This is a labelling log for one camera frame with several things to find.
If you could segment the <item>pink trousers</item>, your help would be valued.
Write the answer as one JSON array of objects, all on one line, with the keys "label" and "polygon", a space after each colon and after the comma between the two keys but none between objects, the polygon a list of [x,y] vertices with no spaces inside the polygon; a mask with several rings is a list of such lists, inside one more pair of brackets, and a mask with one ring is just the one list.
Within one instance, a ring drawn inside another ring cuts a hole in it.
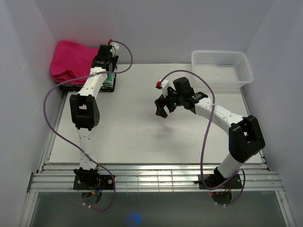
[{"label": "pink trousers", "polygon": [[83,85],[86,79],[80,79],[90,73],[90,68],[98,49],[86,47],[69,40],[58,42],[50,64],[50,75],[56,82],[70,82],[72,85]]}]

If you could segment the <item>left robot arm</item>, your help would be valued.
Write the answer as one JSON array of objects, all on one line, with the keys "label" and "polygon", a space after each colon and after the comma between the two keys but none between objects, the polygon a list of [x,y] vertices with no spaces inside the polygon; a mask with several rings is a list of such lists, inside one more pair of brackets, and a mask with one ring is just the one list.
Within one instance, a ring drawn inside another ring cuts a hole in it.
[{"label": "left robot arm", "polygon": [[97,55],[92,60],[90,74],[81,90],[70,96],[71,119],[77,129],[80,148],[80,167],[74,169],[76,174],[74,189],[112,190],[113,178],[100,175],[97,164],[91,161],[96,158],[91,142],[95,127],[100,121],[97,96],[100,91],[113,92],[116,85],[116,70],[119,44],[109,41],[99,47]]}]

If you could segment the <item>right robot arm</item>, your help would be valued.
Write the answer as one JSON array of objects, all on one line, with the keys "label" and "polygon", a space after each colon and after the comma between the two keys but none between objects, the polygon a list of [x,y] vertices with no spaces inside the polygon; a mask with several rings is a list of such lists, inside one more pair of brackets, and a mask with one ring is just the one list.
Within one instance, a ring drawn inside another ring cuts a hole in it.
[{"label": "right robot arm", "polygon": [[174,80],[173,85],[171,87],[167,80],[157,82],[156,88],[162,90],[162,95],[155,100],[156,115],[167,118],[168,113],[182,106],[226,132],[229,150],[227,157],[215,168],[213,174],[200,180],[207,188],[226,187],[231,182],[231,176],[266,145],[257,118],[232,113],[213,103],[205,93],[195,92],[185,77]]}]

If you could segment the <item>green white folded trousers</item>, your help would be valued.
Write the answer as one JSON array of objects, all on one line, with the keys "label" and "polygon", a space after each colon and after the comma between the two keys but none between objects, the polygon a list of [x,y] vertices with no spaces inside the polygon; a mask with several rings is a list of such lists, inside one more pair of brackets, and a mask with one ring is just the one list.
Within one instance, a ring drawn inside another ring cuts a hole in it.
[{"label": "green white folded trousers", "polygon": [[104,87],[110,87],[113,86],[115,80],[115,74],[114,73],[108,73],[107,79],[103,82]]}]

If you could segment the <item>dark camouflage folded trousers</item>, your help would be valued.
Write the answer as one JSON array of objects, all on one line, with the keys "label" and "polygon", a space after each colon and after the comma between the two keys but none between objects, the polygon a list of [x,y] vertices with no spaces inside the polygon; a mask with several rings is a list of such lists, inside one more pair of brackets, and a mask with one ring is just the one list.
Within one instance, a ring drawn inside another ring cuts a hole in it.
[{"label": "dark camouflage folded trousers", "polygon": [[[110,87],[104,87],[101,86],[99,92],[114,92],[116,86],[116,74],[115,74],[115,80],[113,86]],[[79,92],[82,89],[83,85],[60,85],[59,89],[64,92]]]}]

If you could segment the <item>white plastic basket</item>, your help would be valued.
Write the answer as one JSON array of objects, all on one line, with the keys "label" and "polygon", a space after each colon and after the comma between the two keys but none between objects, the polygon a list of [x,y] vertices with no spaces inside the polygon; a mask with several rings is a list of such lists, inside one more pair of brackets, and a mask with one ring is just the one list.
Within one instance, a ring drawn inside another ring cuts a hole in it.
[{"label": "white plastic basket", "polygon": [[253,82],[249,60],[237,51],[193,51],[192,72],[212,88],[239,89]]}]

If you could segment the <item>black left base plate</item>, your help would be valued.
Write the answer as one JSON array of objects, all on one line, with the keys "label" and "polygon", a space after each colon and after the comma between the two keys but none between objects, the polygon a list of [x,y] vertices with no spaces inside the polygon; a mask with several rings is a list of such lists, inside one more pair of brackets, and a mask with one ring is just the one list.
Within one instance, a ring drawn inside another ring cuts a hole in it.
[{"label": "black left base plate", "polygon": [[97,175],[89,178],[75,176],[74,190],[113,190],[114,183],[110,175]]}]

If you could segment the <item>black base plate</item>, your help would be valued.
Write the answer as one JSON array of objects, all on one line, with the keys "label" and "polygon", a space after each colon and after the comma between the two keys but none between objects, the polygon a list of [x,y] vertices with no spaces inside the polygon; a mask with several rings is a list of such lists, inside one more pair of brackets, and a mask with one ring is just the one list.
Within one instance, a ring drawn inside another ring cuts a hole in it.
[{"label": "black base plate", "polygon": [[[219,184],[221,184],[219,178],[216,177],[215,174],[204,174],[204,181],[205,184],[210,188],[217,187]],[[206,189],[206,187],[202,184],[201,175],[198,175],[198,180],[195,181],[194,183],[199,185],[199,189]],[[225,183],[220,187],[220,189],[241,189],[241,188],[242,188],[242,182],[239,174],[236,174],[231,180],[229,180],[227,183]]]},{"label": "black base plate", "polygon": [[114,183],[110,175],[97,175],[89,178],[75,176],[74,190],[113,190]]}]

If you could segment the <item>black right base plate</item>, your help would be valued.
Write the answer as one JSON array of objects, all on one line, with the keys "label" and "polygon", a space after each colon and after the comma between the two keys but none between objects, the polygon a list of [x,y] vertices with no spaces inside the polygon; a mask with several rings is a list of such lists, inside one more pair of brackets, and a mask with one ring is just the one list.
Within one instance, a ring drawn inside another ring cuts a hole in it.
[{"label": "black right base plate", "polygon": [[[219,184],[221,184],[219,178],[216,177],[215,174],[204,174],[204,181],[205,184],[210,188],[217,187]],[[198,175],[198,180],[195,181],[194,183],[199,185],[199,189],[206,189],[206,187],[202,184],[201,175]],[[220,189],[241,189],[241,188],[242,188],[242,182],[239,174],[236,174],[231,180],[229,180],[227,183],[225,183],[220,187]]]}]

